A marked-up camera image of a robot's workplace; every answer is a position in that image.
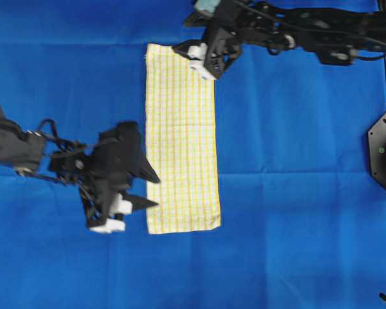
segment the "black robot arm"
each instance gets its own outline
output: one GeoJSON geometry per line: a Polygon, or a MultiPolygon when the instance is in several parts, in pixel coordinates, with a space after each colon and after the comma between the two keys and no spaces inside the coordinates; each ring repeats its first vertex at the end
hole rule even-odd
{"type": "Polygon", "coordinates": [[[351,65],[355,59],[374,61],[386,54],[386,12],[356,13],[334,8],[285,10],[267,2],[199,0],[183,23],[204,26],[200,40],[173,50],[190,60],[205,79],[219,79],[241,55],[242,44],[265,47],[270,55],[301,47],[322,64],[351,65]],[[361,57],[360,50],[377,52],[361,57]]]}
{"type": "Polygon", "coordinates": [[[54,121],[43,120],[36,131],[23,132],[0,108],[0,164],[25,177],[78,186],[90,230],[101,233],[123,231],[124,215],[157,203],[127,194],[134,178],[158,183],[160,179],[142,151],[136,122],[122,122],[101,133],[93,152],[80,142],[61,139],[54,121]],[[42,131],[49,124],[51,135],[42,131]],[[55,177],[37,174],[47,143],[58,150],[50,155],[48,170],[55,177]]]}

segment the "cable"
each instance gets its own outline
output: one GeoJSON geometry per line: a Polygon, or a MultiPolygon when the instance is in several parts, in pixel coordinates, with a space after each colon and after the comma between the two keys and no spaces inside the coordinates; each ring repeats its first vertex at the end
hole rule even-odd
{"type": "Polygon", "coordinates": [[[233,0],[233,2],[235,4],[237,4],[238,6],[240,6],[241,8],[244,8],[244,9],[250,11],[250,12],[253,12],[255,14],[263,16],[263,17],[265,17],[267,19],[270,19],[271,21],[275,21],[277,23],[283,24],[284,26],[287,26],[289,28],[293,28],[293,29],[300,30],[300,31],[308,31],[308,32],[339,33],[339,34],[344,34],[344,35],[356,36],[356,37],[361,37],[362,39],[364,39],[366,41],[371,41],[371,42],[377,43],[379,45],[386,46],[386,42],[379,41],[377,39],[373,39],[372,37],[366,37],[364,35],[358,35],[358,34],[346,32],[346,31],[341,31],[341,30],[321,30],[321,29],[312,29],[312,28],[305,28],[305,27],[295,26],[294,24],[289,24],[289,23],[287,23],[285,21],[281,21],[280,19],[278,19],[276,17],[273,17],[273,16],[271,16],[269,14],[266,14],[266,13],[264,13],[262,11],[256,10],[256,9],[254,9],[254,8],[244,4],[244,3],[242,3],[240,0],[233,0]]]}
{"type": "Polygon", "coordinates": [[[362,56],[356,56],[355,59],[358,59],[358,60],[363,60],[363,61],[376,61],[376,60],[380,60],[380,59],[383,59],[386,57],[386,53],[384,53],[383,55],[381,56],[376,56],[376,57],[362,57],[362,56]]]}

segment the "blue fabric surface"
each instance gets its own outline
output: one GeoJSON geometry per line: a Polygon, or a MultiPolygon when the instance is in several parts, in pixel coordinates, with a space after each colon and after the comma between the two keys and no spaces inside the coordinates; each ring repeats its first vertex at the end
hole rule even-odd
{"type": "MultiPolygon", "coordinates": [[[[89,144],[120,120],[144,132],[147,43],[201,37],[181,27],[190,11],[188,0],[0,1],[7,117],[24,129],[51,117],[89,144]]],[[[385,110],[382,61],[339,68],[245,46],[216,85],[223,226],[210,232],[150,236],[139,212],[124,234],[98,235],[75,188],[0,167],[0,308],[385,308],[386,192],[368,175],[365,134],[385,110]]]]}

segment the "yellow checkered towel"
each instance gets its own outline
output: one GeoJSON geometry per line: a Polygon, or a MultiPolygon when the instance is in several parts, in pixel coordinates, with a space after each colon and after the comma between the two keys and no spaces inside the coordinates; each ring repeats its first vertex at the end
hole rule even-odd
{"type": "Polygon", "coordinates": [[[147,183],[149,233],[212,230],[221,224],[214,82],[202,79],[171,47],[146,56],[147,159],[161,183],[147,183]]]}

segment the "screw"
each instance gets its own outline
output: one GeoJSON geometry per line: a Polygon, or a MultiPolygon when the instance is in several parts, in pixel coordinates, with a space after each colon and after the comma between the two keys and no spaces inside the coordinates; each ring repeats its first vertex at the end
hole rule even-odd
{"type": "Polygon", "coordinates": [[[84,163],[82,160],[76,160],[75,165],[78,169],[83,169],[84,168],[84,163]]]}

